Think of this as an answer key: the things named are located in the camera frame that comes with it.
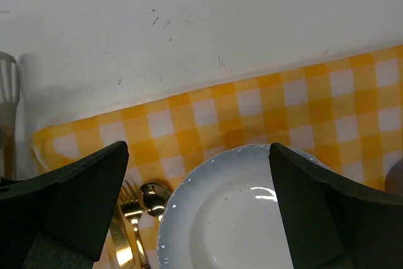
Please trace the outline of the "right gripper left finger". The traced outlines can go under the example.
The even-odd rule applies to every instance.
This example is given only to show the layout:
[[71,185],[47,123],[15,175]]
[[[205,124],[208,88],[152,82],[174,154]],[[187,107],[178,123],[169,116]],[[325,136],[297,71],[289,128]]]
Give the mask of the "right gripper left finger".
[[1,268],[92,268],[128,164],[118,141],[24,181],[1,179]]

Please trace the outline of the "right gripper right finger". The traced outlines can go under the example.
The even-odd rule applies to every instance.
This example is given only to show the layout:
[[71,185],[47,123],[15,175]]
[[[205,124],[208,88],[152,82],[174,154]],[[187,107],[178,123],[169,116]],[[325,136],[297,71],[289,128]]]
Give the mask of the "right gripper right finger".
[[402,268],[402,197],[280,143],[269,162],[294,268]]

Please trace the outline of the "metal tongs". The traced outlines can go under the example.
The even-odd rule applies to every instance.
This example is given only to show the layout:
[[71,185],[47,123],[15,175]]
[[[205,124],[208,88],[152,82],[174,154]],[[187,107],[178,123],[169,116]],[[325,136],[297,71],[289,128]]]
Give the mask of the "metal tongs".
[[20,74],[15,58],[1,52],[1,150],[4,178],[16,179],[16,111],[20,101]]

